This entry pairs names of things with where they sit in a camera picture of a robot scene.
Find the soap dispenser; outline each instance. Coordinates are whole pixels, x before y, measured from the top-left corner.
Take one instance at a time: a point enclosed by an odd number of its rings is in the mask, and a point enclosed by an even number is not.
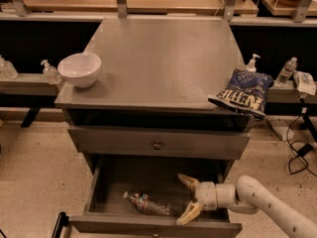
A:
[[[50,65],[46,59],[41,61],[41,65],[44,66],[43,75],[45,76],[49,84],[58,84],[61,82],[61,77],[58,74],[57,69],[54,66]]]
[[[250,59],[249,63],[246,65],[247,71],[249,72],[256,72],[256,59],[260,59],[261,57],[257,54],[252,55],[252,59]]]
[[[4,77],[13,79],[18,77],[19,73],[9,60],[4,60],[0,55],[0,71],[3,72]]]

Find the gray tabletop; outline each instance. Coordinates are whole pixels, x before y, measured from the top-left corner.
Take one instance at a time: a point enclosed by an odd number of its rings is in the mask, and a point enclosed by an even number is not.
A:
[[[102,59],[94,85],[66,83],[55,104],[109,109],[210,110],[207,96],[244,67],[222,19],[104,19],[86,52]]]

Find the cabinet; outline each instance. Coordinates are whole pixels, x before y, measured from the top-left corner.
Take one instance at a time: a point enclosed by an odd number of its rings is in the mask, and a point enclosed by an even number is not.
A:
[[[185,226],[176,218],[190,193],[178,173],[223,182],[250,139],[252,119],[215,107],[207,96],[243,65],[228,23],[220,19],[105,19],[86,48],[103,71],[89,88],[66,83],[55,105],[94,179],[84,213],[70,222],[82,232],[166,237],[236,237],[226,209]],[[147,216],[123,193],[142,190],[171,216]]]

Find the concrete floor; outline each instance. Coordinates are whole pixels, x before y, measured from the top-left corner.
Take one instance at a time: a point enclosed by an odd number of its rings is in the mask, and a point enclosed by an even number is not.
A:
[[[3,121],[0,128],[0,229],[8,238],[52,237],[61,211],[68,215],[82,213],[92,174],[82,155],[76,152],[61,112],[42,110],[31,127],[20,128],[24,115],[25,110],[14,108],[0,112]],[[288,124],[294,119],[282,118]],[[317,174],[317,144],[308,131],[299,129],[299,123],[293,127],[293,140],[313,145],[314,151],[307,155],[307,160],[311,171]],[[290,149],[265,120],[256,122],[251,136],[226,181],[235,182],[240,175],[252,176],[272,194],[317,223],[317,178],[307,171],[294,176],[288,174]],[[262,212],[256,215],[230,212],[230,219],[243,225],[238,238],[287,237]],[[123,236],[79,234],[69,226],[63,229],[61,237]]]

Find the pump bottle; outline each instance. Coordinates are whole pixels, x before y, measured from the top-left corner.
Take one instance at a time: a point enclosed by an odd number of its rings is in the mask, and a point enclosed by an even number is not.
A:
[[[47,79],[48,84],[58,84],[61,82],[61,77],[58,74],[57,69],[50,65],[46,59],[41,61],[41,65],[44,66],[43,75]]]
[[[278,87],[285,86],[286,82],[290,79],[292,74],[297,68],[297,58],[292,58],[288,60],[284,67],[281,69],[276,81],[275,85]]]
[[[3,72],[4,77],[13,79],[18,77],[19,73],[9,60],[4,60],[0,55],[0,71]]]
[[[253,58],[250,59],[249,63],[246,64],[246,68],[247,68],[247,71],[249,71],[249,72],[256,72],[257,71],[256,59],[260,59],[261,57],[258,56],[257,54],[253,54],[252,57]]]

